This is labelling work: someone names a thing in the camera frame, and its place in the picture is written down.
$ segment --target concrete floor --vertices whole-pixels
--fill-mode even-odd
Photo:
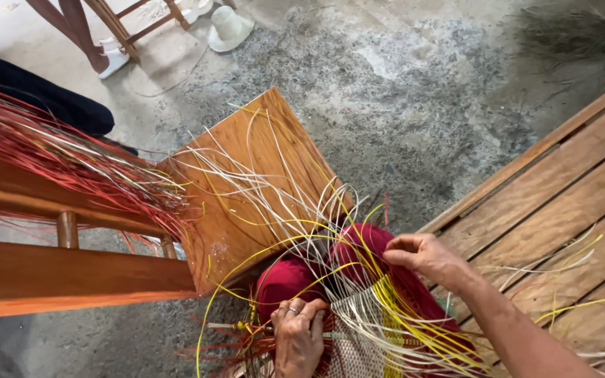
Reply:
[[[130,1],[109,0],[114,9]],[[7,5],[19,4],[13,10]],[[139,43],[131,64],[101,82],[78,48],[22,0],[0,0],[0,57],[113,111],[113,139],[175,149],[271,85],[280,88],[344,182],[389,190],[391,231],[414,231],[605,90],[582,82],[554,98],[558,79],[600,63],[539,73],[517,56],[514,18],[533,1],[237,0],[256,21],[224,54],[206,50],[208,17],[184,33],[169,23]],[[95,40],[109,36],[91,12]],[[136,13],[135,30],[146,24]],[[0,239],[38,243],[0,227]],[[125,252],[114,232],[81,245]],[[0,368],[14,377],[190,377],[174,355],[197,343],[205,301],[170,301],[0,319]],[[217,301],[212,322],[245,309]],[[208,334],[207,342],[220,342]],[[203,363],[208,373],[217,363]]]

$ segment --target white hat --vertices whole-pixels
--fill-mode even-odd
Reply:
[[[238,47],[247,39],[254,22],[235,13],[231,7],[223,5],[212,14],[208,44],[214,51],[222,53]]]

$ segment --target hand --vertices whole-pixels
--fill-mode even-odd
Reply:
[[[277,346],[274,360],[277,378],[311,378],[314,375],[324,352],[324,309],[327,308],[321,299],[307,303],[296,298],[282,302],[271,314]]]
[[[474,280],[482,279],[466,260],[429,233],[409,233],[396,237],[387,244],[384,259],[390,264],[422,273],[454,294],[461,294]]]

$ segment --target finger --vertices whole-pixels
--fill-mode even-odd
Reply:
[[[321,310],[314,315],[312,322],[312,341],[315,343],[324,342],[324,315],[326,311]]]
[[[314,319],[314,315],[319,312],[319,310],[327,308],[328,304],[325,303],[323,299],[315,299],[314,301],[307,303],[305,308],[300,311],[300,314],[309,319],[311,322]]]
[[[419,245],[422,244],[424,234],[420,233],[407,233],[399,235],[395,239],[387,244],[386,250],[405,250],[411,253],[417,253]]]
[[[283,301],[279,304],[279,308],[276,311],[277,324],[279,324],[279,322],[284,319],[286,313],[288,312],[288,309],[290,308],[290,305],[291,303],[289,301]]]
[[[305,309],[305,305],[307,305],[307,302],[303,301],[302,299],[294,299],[293,301],[291,301],[291,306],[289,308],[289,311],[286,313],[286,317],[284,319],[292,319],[298,316],[298,314]]]
[[[403,250],[388,250],[384,252],[384,261],[392,264],[404,266],[413,271],[417,270],[420,256],[416,253],[410,253]]]

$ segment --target forearm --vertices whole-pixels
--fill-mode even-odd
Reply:
[[[513,378],[599,378],[585,361],[538,327],[480,274],[461,299]]]

